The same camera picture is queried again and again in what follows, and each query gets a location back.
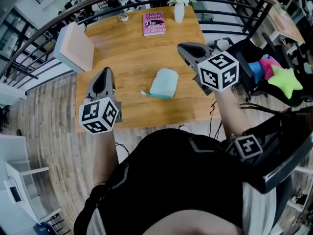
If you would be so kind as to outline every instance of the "wooden floor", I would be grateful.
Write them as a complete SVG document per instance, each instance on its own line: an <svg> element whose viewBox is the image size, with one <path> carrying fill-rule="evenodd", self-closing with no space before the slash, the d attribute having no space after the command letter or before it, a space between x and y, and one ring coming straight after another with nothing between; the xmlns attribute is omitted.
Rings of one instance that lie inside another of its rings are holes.
<svg viewBox="0 0 313 235"><path fill-rule="evenodd" d="M41 85L29 92L27 100L11 107L10 125L4 134L15 135L19 128L26 136L27 149L31 167L49 166L50 170L35 178L37 189L47 211L61 206L62 218L72 229L78 213L92 189L92 163L94 154L93 136L86 133L75 133L75 94L76 74L71 73ZM241 90L235 91L240 102L245 101ZM287 108L281 101L269 96L254 97L253 103L267 106L274 110ZM246 110L247 118L256 126L271 114ZM212 121L211 136L214 136L220 119ZM209 121L182 123L196 134L209 135ZM149 133L163 128L178 128L180 125L159 126L146 129L129 129L114 132L116 141L124 144L129 151ZM218 140L225 138L223 128ZM119 160L127 153L118 146ZM305 164L313 168L312 154ZM291 225L290 218L299 215L287 207L280 224L284 228Z"/></svg>

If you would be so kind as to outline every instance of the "black cable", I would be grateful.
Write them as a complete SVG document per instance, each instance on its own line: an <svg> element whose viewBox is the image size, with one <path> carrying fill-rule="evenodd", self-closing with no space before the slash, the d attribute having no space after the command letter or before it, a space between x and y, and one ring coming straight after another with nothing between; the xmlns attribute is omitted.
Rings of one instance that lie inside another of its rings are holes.
<svg viewBox="0 0 313 235"><path fill-rule="evenodd" d="M280 113L279 111L275 111L272 109L269 109L267 107L264 107L262 105L259 104L253 104L253 103L242 103L240 104L240 108L241 109L254 109L254 110L259 110L259 111L263 111L263 112L268 112L268 113L272 113L272 114L278 114Z"/></svg>
<svg viewBox="0 0 313 235"><path fill-rule="evenodd" d="M211 107L213 107L213 109L210 111L210 132L209 132L209 137L211 136L211 131L212 131L212 117L213 117L213 111L215 110L215 103L216 101L211 105Z"/></svg>
<svg viewBox="0 0 313 235"><path fill-rule="evenodd" d="M128 149L125 147L125 145L123 145L123 144L120 144L120 143L118 143L118 142L115 142L115 146L122 146L126 151L127 151L127 154L128 154L128 156L130 155L130 152L128 151Z"/></svg>
<svg viewBox="0 0 313 235"><path fill-rule="evenodd" d="M223 121L220 122L219 128L217 129L217 132L215 133L214 139L219 138L220 128L221 128L222 124L223 124Z"/></svg>

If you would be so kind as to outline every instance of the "window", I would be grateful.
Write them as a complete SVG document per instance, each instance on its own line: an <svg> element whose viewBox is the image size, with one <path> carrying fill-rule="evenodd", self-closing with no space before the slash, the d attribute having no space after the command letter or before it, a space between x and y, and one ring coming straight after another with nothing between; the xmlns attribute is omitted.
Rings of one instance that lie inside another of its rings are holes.
<svg viewBox="0 0 313 235"><path fill-rule="evenodd" d="M12 9L7 15L3 23L0 25L0 71L5 67L10 58L20 49L25 42L33 36L37 29L29 23L22 15L15 9ZM34 43L26 48L23 53L17 58L21 62L29 53L39 47L50 35L41 36ZM41 47L31 55L30 62L37 59L46 50ZM40 65L44 60L38 60L34 65Z"/></svg>

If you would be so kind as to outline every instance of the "plush toy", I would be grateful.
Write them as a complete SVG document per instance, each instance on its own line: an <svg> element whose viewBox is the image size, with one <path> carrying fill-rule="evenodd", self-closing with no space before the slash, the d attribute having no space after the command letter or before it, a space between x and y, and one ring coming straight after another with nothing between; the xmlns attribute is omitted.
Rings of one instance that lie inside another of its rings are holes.
<svg viewBox="0 0 313 235"><path fill-rule="evenodd" d="M303 86L296 79L293 69L284 69L276 65L272 65L271 68L274 76L268 80L268 83L280 88L286 98L290 99L294 90L300 91L303 89Z"/></svg>
<svg viewBox="0 0 313 235"><path fill-rule="evenodd" d="M271 77L274 76L273 70L272 70L272 65L281 67L281 65L272 57L272 56L268 56L267 54L264 55L261 59L260 59L260 64L262 66L262 68L264 69L265 75L264 78L266 80L269 80Z"/></svg>
<svg viewBox="0 0 313 235"><path fill-rule="evenodd" d="M254 82L255 84L258 84L260 80L262 79L262 77L265 75L265 72L262 69L259 61L254 62L254 63L249 63L249 66L254 73Z"/></svg>

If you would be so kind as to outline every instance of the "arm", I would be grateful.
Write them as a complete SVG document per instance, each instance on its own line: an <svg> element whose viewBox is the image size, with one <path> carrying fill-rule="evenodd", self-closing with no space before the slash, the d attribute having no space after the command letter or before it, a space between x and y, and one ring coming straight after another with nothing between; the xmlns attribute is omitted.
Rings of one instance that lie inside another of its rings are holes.
<svg viewBox="0 0 313 235"><path fill-rule="evenodd" d="M241 136L245 130L251 128L251 124L230 89L223 92L214 91L214 94L219 106L226 138L230 138L231 134Z"/></svg>
<svg viewBox="0 0 313 235"><path fill-rule="evenodd" d="M104 184L118 165L113 131L95 135L93 186Z"/></svg>

